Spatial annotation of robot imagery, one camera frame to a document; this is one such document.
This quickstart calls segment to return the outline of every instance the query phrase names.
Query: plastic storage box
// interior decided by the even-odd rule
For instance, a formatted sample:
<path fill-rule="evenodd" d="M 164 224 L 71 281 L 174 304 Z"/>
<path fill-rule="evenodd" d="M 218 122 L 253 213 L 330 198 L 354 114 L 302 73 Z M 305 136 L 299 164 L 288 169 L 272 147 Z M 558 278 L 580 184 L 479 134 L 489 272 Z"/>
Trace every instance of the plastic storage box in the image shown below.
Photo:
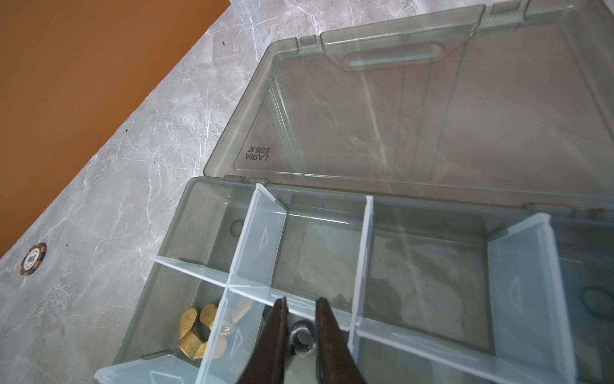
<path fill-rule="evenodd" d="M 267 306 L 322 296 L 370 383 L 614 380 L 613 47 L 602 2 L 547 0 L 272 43 L 96 378 L 232 384 Z"/>

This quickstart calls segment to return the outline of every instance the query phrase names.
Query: orange and black poker chip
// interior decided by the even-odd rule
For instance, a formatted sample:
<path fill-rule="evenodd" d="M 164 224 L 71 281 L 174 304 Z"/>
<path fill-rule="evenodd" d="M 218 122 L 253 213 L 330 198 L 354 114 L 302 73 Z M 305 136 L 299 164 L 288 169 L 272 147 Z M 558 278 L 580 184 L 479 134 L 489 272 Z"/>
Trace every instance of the orange and black poker chip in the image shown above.
<path fill-rule="evenodd" d="M 21 262 L 21 268 L 19 270 L 19 273 L 21 273 L 22 276 L 28 276 L 33 274 L 34 271 L 37 270 L 42 263 L 46 252 L 47 244 L 45 243 L 38 243 L 32 248 L 30 248 L 30 250 L 26 254 L 26 257 L 24 257 L 23 261 Z"/>

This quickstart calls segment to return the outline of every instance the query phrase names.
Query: orange surface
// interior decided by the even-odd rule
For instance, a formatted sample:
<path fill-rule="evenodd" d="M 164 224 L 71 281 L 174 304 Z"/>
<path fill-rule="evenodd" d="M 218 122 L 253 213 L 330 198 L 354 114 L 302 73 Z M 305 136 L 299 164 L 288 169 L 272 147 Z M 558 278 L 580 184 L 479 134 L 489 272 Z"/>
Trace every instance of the orange surface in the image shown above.
<path fill-rule="evenodd" d="M 0 1 L 0 257 L 229 5 Z"/>

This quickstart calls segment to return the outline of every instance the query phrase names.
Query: open box lid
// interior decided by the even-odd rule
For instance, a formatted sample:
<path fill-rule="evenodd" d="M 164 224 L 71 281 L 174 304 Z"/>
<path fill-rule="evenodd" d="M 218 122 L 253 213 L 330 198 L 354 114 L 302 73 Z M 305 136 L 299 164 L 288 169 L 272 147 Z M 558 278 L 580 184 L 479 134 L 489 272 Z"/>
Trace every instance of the open box lid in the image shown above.
<path fill-rule="evenodd" d="M 272 43 L 204 174 L 614 208 L 614 17 L 506 1 Z"/>

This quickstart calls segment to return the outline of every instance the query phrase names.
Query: gray marble countertop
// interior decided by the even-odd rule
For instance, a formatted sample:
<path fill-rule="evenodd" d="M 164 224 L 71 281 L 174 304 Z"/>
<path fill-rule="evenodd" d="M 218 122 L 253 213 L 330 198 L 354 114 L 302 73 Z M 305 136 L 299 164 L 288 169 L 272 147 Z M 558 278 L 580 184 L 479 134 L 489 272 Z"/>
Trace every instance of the gray marble countertop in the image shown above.
<path fill-rule="evenodd" d="M 111 364 L 185 184 L 202 175 L 270 42 L 484 3 L 233 2 L 0 259 L 2 381 L 89 383 Z M 24 278 L 21 260 L 40 241 L 45 260 Z"/>

